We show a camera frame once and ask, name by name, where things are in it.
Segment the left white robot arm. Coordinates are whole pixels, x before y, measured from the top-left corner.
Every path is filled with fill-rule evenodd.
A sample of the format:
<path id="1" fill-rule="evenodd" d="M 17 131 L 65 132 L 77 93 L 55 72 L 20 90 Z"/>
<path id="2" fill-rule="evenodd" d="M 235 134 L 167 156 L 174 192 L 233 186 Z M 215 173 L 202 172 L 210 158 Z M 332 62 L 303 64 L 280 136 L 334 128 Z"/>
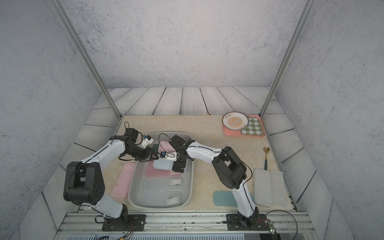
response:
<path id="1" fill-rule="evenodd" d="M 127 206 L 120 204 L 105 193 L 103 169 L 112 160 L 125 155 L 133 157 L 134 161 L 149 162 L 159 158 L 153 148 L 137 143 L 139 131 L 127 128 L 124 135 L 112 136 L 100 150 L 80 162 L 67 165 L 64 182 L 64 200 L 75 205 L 85 205 L 100 213 L 106 224 L 111 224 L 113 230 L 118 227 L 129 227 Z"/>

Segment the grey plastic storage box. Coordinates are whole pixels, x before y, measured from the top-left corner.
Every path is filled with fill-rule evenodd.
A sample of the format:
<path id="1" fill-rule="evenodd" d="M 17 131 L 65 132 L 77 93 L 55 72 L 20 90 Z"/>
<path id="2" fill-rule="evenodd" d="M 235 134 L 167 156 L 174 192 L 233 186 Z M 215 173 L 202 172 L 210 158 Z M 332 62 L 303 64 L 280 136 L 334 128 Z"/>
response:
<path id="1" fill-rule="evenodd" d="M 189 203 L 193 192 L 194 162 L 183 173 L 158 170 L 153 162 L 138 162 L 128 193 L 129 203 L 142 210 L 175 210 Z"/>

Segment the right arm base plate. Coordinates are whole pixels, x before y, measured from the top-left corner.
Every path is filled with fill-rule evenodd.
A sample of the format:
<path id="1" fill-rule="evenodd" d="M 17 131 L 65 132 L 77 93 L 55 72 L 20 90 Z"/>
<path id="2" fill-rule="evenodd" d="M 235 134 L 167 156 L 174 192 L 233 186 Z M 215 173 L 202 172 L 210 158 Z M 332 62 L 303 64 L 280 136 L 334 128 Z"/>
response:
<path id="1" fill-rule="evenodd" d="M 270 231 L 270 226 L 265 214 L 259 214 L 255 219 L 248 219 L 239 213 L 227 214 L 224 224 L 228 231 Z"/>

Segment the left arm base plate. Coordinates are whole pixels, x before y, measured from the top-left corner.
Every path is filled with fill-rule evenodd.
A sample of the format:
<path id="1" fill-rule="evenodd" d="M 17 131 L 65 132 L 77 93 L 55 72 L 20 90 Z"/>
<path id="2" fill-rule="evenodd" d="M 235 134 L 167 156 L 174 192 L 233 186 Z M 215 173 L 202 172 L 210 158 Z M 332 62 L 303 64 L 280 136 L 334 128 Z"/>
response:
<path id="1" fill-rule="evenodd" d="M 105 219 L 103 232 L 143 232 L 146 215 L 127 215 L 118 219 Z"/>

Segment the pink pencil case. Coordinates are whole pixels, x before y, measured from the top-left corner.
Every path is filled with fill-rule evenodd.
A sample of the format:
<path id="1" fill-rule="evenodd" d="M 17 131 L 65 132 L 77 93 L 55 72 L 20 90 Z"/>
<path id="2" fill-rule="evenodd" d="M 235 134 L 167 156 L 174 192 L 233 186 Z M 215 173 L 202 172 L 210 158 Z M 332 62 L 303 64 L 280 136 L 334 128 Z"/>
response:
<path id="1" fill-rule="evenodd" d="M 171 144 L 167 141 L 161 141 L 158 147 L 158 153 L 167 152 L 167 153 L 175 153 L 176 150 L 171 146 Z"/>
<path id="2" fill-rule="evenodd" d="M 147 178 L 169 177 L 169 176 L 180 177 L 181 175 L 182 175 L 182 173 L 176 173 L 173 171 L 157 170 L 153 167 L 152 162 L 150 164 L 148 164 L 148 166 L 145 168 L 145 176 Z"/>

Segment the light blue pencil case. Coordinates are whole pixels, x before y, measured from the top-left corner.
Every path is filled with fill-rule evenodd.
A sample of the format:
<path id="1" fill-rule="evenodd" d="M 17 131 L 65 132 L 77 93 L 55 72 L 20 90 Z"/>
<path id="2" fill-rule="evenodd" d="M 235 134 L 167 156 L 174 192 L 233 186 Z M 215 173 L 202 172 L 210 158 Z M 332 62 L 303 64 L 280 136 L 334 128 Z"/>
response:
<path id="1" fill-rule="evenodd" d="M 156 170 L 173 171 L 174 161 L 166 159 L 157 159 L 153 161 L 153 167 Z"/>

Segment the clear translucent pencil case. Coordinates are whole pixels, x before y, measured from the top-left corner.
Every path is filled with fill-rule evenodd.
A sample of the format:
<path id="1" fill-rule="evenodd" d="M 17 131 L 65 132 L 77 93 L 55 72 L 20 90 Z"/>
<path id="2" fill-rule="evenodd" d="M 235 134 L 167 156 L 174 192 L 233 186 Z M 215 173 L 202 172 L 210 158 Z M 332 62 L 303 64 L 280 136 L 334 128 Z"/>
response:
<path id="1" fill-rule="evenodd" d="M 144 190 L 178 190 L 183 186 L 181 177 L 146 178 Z"/>

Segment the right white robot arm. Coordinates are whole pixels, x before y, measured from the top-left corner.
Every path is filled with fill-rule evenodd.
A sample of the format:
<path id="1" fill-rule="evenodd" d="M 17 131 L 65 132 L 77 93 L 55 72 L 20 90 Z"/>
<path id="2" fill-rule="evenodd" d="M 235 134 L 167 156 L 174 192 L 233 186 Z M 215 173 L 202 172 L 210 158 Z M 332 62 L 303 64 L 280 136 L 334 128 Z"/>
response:
<path id="1" fill-rule="evenodd" d="M 223 149 L 211 148 L 189 139 L 183 140 L 175 135 L 169 140 L 169 144 L 176 151 L 176 161 L 173 164 L 173 172 L 184 172 L 187 160 L 201 160 L 211 164 L 220 182 L 230 189 L 238 206 L 239 223 L 244 229 L 250 230 L 259 217 L 259 210 L 253 203 L 247 186 L 246 171 L 249 168 L 232 148 L 226 146 Z"/>

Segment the teal pencil case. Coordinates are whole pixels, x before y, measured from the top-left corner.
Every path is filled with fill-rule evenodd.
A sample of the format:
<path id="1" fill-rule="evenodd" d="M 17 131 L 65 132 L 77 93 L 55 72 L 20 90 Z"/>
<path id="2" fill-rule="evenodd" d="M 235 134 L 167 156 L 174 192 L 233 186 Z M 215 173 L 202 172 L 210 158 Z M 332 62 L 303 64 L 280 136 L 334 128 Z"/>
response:
<path id="1" fill-rule="evenodd" d="M 217 207 L 238 207 L 232 191 L 215 191 L 213 193 L 213 203 Z"/>

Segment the gold spoon dark handle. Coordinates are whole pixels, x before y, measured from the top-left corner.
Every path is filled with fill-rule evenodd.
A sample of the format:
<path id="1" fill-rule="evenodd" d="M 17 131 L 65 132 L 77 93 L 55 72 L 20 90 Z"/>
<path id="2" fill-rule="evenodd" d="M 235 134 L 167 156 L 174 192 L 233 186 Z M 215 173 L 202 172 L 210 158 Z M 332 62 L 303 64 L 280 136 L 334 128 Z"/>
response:
<path id="1" fill-rule="evenodd" d="M 268 146 L 263 147 L 263 151 L 265 153 L 265 162 L 264 162 L 264 170 L 268 170 L 268 153 L 271 151 L 271 149 Z"/>

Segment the dark green pencil case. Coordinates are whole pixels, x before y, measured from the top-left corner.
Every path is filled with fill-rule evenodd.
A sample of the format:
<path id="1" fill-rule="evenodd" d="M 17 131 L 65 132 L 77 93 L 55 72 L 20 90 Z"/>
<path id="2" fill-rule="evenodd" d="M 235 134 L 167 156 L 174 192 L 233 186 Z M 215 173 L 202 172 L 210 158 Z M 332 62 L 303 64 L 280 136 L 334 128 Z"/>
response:
<path id="1" fill-rule="evenodd" d="M 159 146 L 160 146 L 159 144 L 154 144 L 153 145 L 153 150 L 155 151 L 156 154 L 159 153 Z"/>

